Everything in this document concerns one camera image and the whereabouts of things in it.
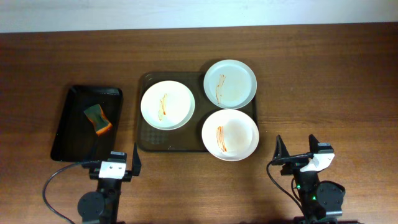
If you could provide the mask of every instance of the white background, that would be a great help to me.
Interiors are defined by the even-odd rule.
[[[398,0],[0,0],[0,32],[398,21]]]

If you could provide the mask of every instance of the brown table surface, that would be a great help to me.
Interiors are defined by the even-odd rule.
[[[320,173],[346,187],[342,220],[394,223],[398,214],[398,24],[0,34],[0,222],[65,223],[43,203],[44,182],[67,163],[50,158],[71,84],[124,93],[116,151],[131,155],[139,77],[205,72],[233,58],[257,76],[260,144],[247,159],[140,151],[141,175],[123,184],[127,223],[290,220],[296,204],[268,178],[280,134],[290,154],[308,135],[335,148]],[[277,181],[290,191],[291,177]],[[77,223],[77,202],[96,189],[82,168],[56,177],[48,200]]]

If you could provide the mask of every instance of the cable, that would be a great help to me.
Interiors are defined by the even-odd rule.
[[[66,166],[64,168],[59,169],[58,171],[56,171],[53,175],[51,175],[51,177],[45,182],[44,187],[43,187],[43,192],[42,192],[42,196],[43,196],[43,201],[45,203],[46,206],[48,206],[48,208],[55,213],[56,215],[58,215],[59,217],[63,218],[64,220],[66,220],[68,223],[71,224],[75,224],[72,220],[70,220],[69,218],[67,218],[65,215],[62,215],[61,213],[59,213],[58,211],[56,211],[50,204],[49,201],[47,201],[47,199],[45,198],[45,190],[47,189],[48,184],[50,183],[50,181],[59,173],[75,167],[75,166],[79,166],[79,165],[83,165],[83,164],[88,164],[88,163],[92,163],[92,162],[97,162],[97,161],[84,161],[84,162],[76,162],[74,164],[70,164],[69,166]]]
[[[300,200],[300,198],[297,196],[296,192],[294,191],[294,188],[296,188],[296,187],[293,187],[293,181],[294,181],[294,177],[293,177],[293,179],[292,179],[292,182],[290,183],[290,186],[291,186],[291,188],[292,188],[292,192],[293,192],[293,194],[294,194],[294,197],[295,197],[297,200]]]
[[[299,155],[296,155],[296,156],[290,156],[290,157],[284,157],[284,158],[273,159],[273,160],[271,160],[271,161],[267,164],[267,168],[266,168],[266,169],[267,169],[267,174],[268,174],[269,178],[271,179],[272,183],[274,183],[274,184],[279,188],[279,190],[281,190],[281,191],[283,191],[283,193],[287,194],[287,196],[289,196],[289,197],[297,204],[297,206],[299,207],[299,209],[300,209],[301,212],[303,213],[303,216],[304,216],[305,221],[306,221],[308,224],[310,224],[310,222],[309,222],[308,219],[307,219],[307,216],[305,216],[303,207],[300,205],[299,201],[297,201],[290,193],[288,193],[285,189],[283,189],[283,188],[274,180],[274,178],[272,178],[271,173],[269,172],[269,166],[270,166],[271,164],[273,164],[274,162],[279,161],[279,160],[282,160],[282,159],[293,159],[293,158],[299,158],[299,157],[309,157],[309,155],[308,155],[308,154],[299,154]]]

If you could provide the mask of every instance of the white plate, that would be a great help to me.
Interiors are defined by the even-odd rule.
[[[141,113],[154,128],[173,130],[183,126],[192,117],[195,99],[183,84],[163,81],[152,85],[142,97]]]
[[[254,72],[237,60],[222,60],[209,68],[203,87],[207,98],[224,109],[246,106],[256,94]]]
[[[220,110],[210,115],[203,125],[201,136],[209,152],[225,161],[244,159],[259,144],[256,124],[247,114],[238,110]]]

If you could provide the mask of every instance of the black cable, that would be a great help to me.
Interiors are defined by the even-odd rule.
[[[76,162],[74,164],[70,164],[69,166],[66,166],[64,168],[59,169],[58,171],[56,171],[53,175],[51,175],[51,177],[45,182],[44,187],[43,187],[43,192],[42,192],[42,196],[43,196],[43,200],[46,206],[48,206],[48,208],[55,213],[56,215],[58,215],[59,217],[63,218],[64,220],[66,220],[67,222],[71,223],[71,224],[75,224],[72,220],[70,220],[69,218],[67,218],[65,215],[62,215],[61,213],[57,212],[50,204],[49,201],[47,201],[47,199],[45,198],[45,190],[47,189],[48,184],[50,183],[50,181],[59,173],[75,167],[75,166],[79,166],[79,165],[83,165],[83,164],[88,164],[88,163],[93,163],[93,162],[97,162],[97,161],[84,161],[84,162]]]
[[[283,159],[293,159],[293,158],[299,158],[299,157],[309,157],[309,154],[300,154],[300,155],[296,155],[296,156],[290,156],[290,157],[285,157],[285,158],[273,159],[273,160],[271,160],[271,161],[267,164],[267,168],[266,168],[266,169],[267,169],[267,174],[268,174],[269,178],[271,179],[272,183],[274,183],[274,184],[279,188],[279,190],[281,190],[281,191],[283,191],[283,193],[287,194],[287,196],[289,196],[289,197],[297,204],[297,206],[299,207],[299,209],[300,209],[301,212],[303,213],[303,216],[304,216],[305,221],[306,221],[308,224],[310,224],[310,222],[309,222],[308,219],[307,219],[307,216],[306,216],[305,213],[304,213],[303,207],[300,205],[299,201],[297,201],[290,193],[288,193],[285,189],[283,189],[283,188],[274,180],[274,178],[272,178],[271,173],[269,172],[269,166],[270,166],[271,164],[273,164],[274,162],[279,161],[279,160],[283,160]]]
[[[292,182],[290,183],[290,186],[291,186],[291,188],[292,188],[292,192],[293,192],[293,194],[294,194],[294,197],[295,197],[297,200],[300,200],[300,198],[297,196],[296,192],[294,191],[294,188],[296,188],[296,187],[293,187],[293,181],[294,181],[294,177],[293,177],[293,179],[292,179]]]

